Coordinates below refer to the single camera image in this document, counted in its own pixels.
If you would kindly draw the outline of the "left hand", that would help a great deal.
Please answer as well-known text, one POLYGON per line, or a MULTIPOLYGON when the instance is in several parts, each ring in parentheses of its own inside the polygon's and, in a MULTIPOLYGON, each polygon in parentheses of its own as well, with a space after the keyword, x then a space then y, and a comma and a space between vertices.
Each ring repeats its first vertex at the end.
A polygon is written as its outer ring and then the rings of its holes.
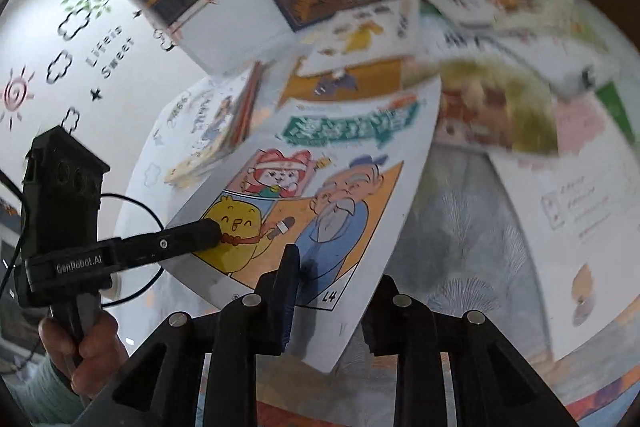
POLYGON ((79 345, 55 319, 46 317, 38 327, 39 337, 54 366, 69 380, 78 395, 93 399, 127 362, 129 355, 118 335, 118 324, 106 311, 79 345))

